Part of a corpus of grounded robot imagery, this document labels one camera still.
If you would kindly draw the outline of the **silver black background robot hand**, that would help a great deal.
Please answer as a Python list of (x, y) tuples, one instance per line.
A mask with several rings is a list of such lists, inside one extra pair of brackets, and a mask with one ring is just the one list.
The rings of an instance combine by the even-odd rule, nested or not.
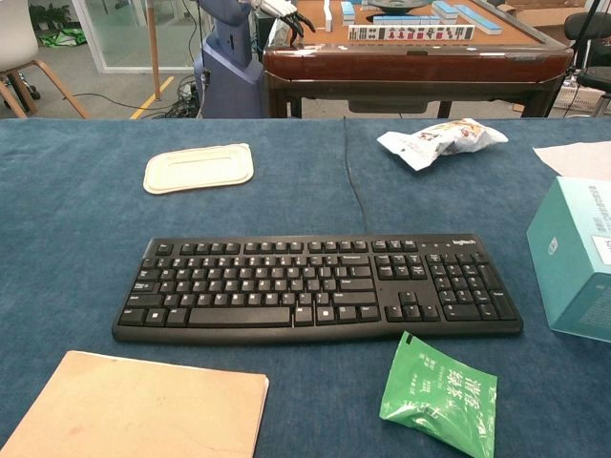
[(316, 32), (314, 24), (304, 15), (300, 14), (297, 7), (290, 1), (285, 0), (249, 0), (250, 6), (255, 10), (263, 12), (280, 19), (291, 28), (290, 45), (293, 45), (297, 37), (305, 36), (303, 24)]

